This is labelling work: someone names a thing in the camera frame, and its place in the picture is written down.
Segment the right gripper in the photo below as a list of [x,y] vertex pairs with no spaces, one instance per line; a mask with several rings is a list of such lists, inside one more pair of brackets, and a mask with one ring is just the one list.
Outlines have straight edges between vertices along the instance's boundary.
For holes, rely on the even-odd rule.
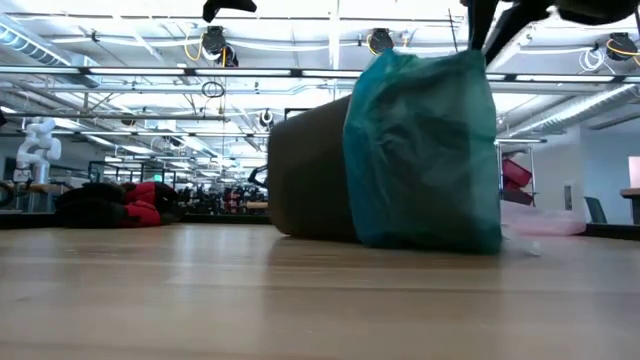
[[[481,50],[487,38],[500,0],[468,0],[469,48]],[[549,16],[553,0],[513,0],[502,12],[485,42],[486,63],[491,64],[500,52],[531,22]],[[640,0],[554,0],[560,17],[583,25],[606,25],[631,16]]]

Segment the metal shelf rack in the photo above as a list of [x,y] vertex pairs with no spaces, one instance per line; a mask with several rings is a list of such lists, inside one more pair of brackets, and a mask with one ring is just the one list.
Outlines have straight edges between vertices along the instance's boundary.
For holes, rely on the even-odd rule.
[[534,145],[546,143],[546,139],[534,139],[534,138],[497,138],[495,141],[496,155],[498,159],[498,171],[499,171],[499,189],[500,195],[503,189],[503,175],[502,175],[502,161],[504,159],[510,159],[516,162],[518,165],[526,168],[532,173],[531,182],[520,190],[533,196],[534,200],[530,206],[535,205],[535,198],[538,194],[536,189],[536,175],[534,164]]

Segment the red and black glove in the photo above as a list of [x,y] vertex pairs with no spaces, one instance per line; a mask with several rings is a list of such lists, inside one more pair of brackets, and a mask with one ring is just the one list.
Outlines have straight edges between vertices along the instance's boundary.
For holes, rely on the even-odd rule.
[[69,228],[156,227],[185,213],[179,194],[161,182],[85,183],[55,202],[56,217]]

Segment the flat pink plastic bag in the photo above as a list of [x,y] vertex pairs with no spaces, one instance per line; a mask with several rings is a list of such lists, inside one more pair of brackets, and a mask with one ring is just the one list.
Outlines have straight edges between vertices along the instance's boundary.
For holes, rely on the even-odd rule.
[[544,210],[520,203],[501,201],[502,227],[514,234],[572,236],[586,230],[586,222],[572,211]]

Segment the wooden side table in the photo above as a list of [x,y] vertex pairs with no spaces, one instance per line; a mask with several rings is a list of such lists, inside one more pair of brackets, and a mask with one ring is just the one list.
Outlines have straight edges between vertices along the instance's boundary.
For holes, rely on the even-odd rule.
[[633,223],[640,225],[640,188],[627,188],[620,191],[620,195],[631,201]]

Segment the distant black robot rigs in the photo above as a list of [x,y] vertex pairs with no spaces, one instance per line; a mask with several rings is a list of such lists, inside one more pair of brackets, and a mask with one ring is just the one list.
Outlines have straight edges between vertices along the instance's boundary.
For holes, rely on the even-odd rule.
[[232,186],[222,190],[185,188],[178,194],[178,202],[191,214],[265,215],[268,210],[267,196],[256,186]]

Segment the dark grey trash bin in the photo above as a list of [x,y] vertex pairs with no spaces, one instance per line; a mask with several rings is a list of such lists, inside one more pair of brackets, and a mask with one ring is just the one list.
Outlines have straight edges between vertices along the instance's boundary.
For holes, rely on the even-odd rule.
[[351,98],[288,118],[270,132],[268,211],[283,234],[357,241],[346,184],[343,128]]

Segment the ceiling light strip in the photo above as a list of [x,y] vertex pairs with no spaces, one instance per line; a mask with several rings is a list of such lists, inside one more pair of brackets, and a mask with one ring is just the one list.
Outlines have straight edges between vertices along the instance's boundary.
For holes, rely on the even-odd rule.
[[[266,77],[266,78],[327,78],[356,79],[358,70],[314,70],[271,68],[135,68],[135,67],[70,67],[70,66],[13,66],[0,65],[0,74],[28,75],[96,75],[96,76],[211,76],[211,77]],[[577,83],[639,84],[640,75],[567,75],[567,74],[517,74],[488,73],[490,82],[510,83]]]

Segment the blue chair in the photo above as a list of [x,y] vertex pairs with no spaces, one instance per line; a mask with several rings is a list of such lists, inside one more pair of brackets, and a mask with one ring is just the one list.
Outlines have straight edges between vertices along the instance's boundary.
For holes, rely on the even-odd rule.
[[592,223],[607,224],[607,217],[599,199],[595,197],[585,197],[587,209]]

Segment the teal trash bag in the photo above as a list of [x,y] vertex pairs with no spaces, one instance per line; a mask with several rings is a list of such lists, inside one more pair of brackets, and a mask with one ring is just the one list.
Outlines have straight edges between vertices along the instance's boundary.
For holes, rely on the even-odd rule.
[[349,205],[366,246],[497,254],[496,109],[476,50],[387,50],[360,75],[343,129]]

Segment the dark red storage bin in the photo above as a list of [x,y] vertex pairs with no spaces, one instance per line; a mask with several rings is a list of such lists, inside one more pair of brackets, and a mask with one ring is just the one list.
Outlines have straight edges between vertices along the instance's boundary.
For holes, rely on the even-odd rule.
[[502,199],[507,202],[518,203],[530,206],[533,203],[533,196],[520,189],[503,189]]

